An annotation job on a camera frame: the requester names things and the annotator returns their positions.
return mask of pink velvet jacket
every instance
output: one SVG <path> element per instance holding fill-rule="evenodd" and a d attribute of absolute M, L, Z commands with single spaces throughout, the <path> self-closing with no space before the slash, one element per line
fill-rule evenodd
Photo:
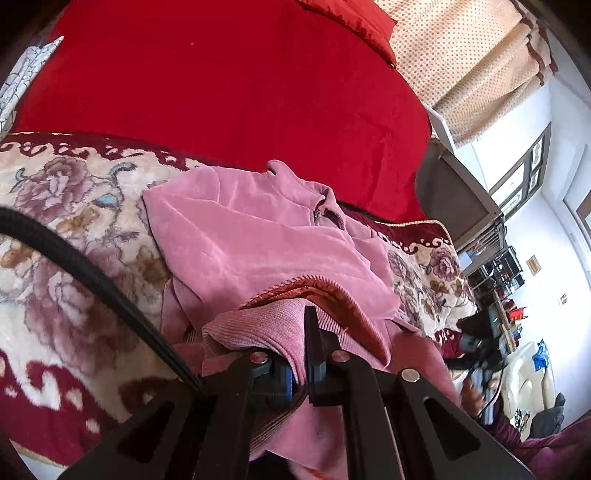
<path fill-rule="evenodd" d="M 200 166 L 143 193 L 150 227 L 173 273 L 161 331 L 203 375 L 249 346 L 273 349 L 305 381 L 303 310 L 374 368 L 412 367 L 458 403 L 434 342 L 397 315 L 385 244 L 347 217 L 327 186 L 270 161 L 254 173 Z M 347 477 L 339 408 L 294 407 L 263 421 L 264 450 L 337 480 Z"/>

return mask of metal screw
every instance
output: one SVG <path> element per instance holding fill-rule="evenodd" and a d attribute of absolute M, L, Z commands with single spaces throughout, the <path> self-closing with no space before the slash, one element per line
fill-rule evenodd
<path fill-rule="evenodd" d="M 267 360 L 269 360 L 269 355 L 267 355 L 265 352 L 254 352 L 251 353 L 251 356 L 248 358 L 251 360 L 252 363 L 262 365 L 264 363 L 267 363 Z"/>
<path fill-rule="evenodd" d="M 346 362 L 349 358 L 351 358 L 349 353 L 345 352 L 344 350 L 335 350 L 330 354 L 330 357 L 332 360 L 338 363 Z"/>
<path fill-rule="evenodd" d="M 421 378 L 418 372 L 416 370 L 413 370 L 412 368 L 406 368 L 402 370 L 401 376 L 403 380 L 406 380 L 410 383 L 418 382 L 418 379 Z"/>

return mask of beige curtain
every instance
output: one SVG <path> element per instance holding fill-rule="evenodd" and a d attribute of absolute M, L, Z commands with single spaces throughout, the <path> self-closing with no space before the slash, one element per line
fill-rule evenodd
<path fill-rule="evenodd" d="M 545 30 L 514 0 L 374 0 L 398 21 L 390 45 L 417 96 L 458 147 L 519 105 L 556 68 Z"/>

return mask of person's hand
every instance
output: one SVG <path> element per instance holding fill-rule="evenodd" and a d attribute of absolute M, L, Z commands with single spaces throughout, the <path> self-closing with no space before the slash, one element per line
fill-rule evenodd
<path fill-rule="evenodd" d="M 499 381 L 494 379 L 489 383 L 489 388 L 493 391 L 499 387 Z M 475 419 L 484 407 L 486 403 L 484 401 L 484 395 L 480 395 L 472 385 L 472 379 L 466 377 L 462 384 L 462 391 L 460 392 L 460 399 L 462 401 L 462 408 L 464 411 Z"/>

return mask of white sofa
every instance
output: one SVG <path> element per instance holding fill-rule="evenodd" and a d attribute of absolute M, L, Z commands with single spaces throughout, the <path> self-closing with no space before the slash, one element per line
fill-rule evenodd
<path fill-rule="evenodd" d="M 521 345 L 510 354 L 509 365 L 505 368 L 501 384 L 504 413 L 507 418 L 513 423 L 518 409 L 523 415 L 530 415 L 521 432 L 522 440 L 530 435 L 531 420 L 534 416 L 554 407 L 556 400 L 551 364 L 548 368 L 535 371 L 532 357 L 537 351 L 538 345 L 530 342 Z"/>

